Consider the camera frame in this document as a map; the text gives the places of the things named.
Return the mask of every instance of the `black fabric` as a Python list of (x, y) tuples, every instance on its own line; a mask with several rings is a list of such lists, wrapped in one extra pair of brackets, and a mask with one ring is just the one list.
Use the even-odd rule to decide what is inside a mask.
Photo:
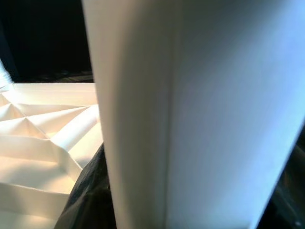
[(104, 146), (83, 169), (54, 229), (115, 229)]

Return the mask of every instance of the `dark background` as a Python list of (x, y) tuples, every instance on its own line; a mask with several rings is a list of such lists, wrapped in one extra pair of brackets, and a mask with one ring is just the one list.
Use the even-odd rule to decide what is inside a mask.
[(81, 1), (0, 0), (0, 53), (15, 82), (90, 74)]

